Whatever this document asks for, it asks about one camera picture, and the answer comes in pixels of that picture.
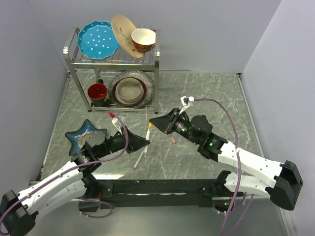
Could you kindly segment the white pen yellow end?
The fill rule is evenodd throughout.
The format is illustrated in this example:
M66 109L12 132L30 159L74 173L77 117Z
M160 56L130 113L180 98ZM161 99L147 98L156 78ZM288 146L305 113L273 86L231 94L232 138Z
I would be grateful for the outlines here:
M149 138L150 138L150 129L148 127L148 130L147 130L147 133L146 133L146 140L149 141ZM148 150L148 145L144 148L144 156L146 157L146 154L147 154L147 150Z

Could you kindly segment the white pen orange end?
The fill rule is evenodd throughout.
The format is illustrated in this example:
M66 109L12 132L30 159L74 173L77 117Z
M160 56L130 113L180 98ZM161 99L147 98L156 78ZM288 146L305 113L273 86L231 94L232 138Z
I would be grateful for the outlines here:
M143 155L144 155L144 151L142 151L142 152L140 153L140 155L139 155L139 157L138 157L136 163L134 164L134 166L133 166L133 169L134 169L134 170L136 170L136 168L137 168L139 162L141 161Z

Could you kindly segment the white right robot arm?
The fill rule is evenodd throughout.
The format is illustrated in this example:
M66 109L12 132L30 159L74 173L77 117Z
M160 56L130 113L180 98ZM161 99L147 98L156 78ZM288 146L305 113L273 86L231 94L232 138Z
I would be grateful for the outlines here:
M212 132L205 115L189 119L186 112L174 108L166 115L149 122L164 134L178 133L198 146L197 151L206 159L241 168L244 176L230 173L215 184L216 192L226 196L235 190L268 197L285 210L294 210L301 188L302 177L295 163L268 160L236 147L232 142Z

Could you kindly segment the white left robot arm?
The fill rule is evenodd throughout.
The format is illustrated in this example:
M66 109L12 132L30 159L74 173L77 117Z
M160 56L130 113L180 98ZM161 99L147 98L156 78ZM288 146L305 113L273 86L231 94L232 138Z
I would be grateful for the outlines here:
M6 228L2 236L24 236L35 226L39 216L53 211L68 201L93 197L98 181L93 172L101 165L100 158L115 152L133 153L150 144L148 138L121 128L114 136L102 131L89 135L81 151L63 167L37 184L15 193L5 193L0 203L0 224Z

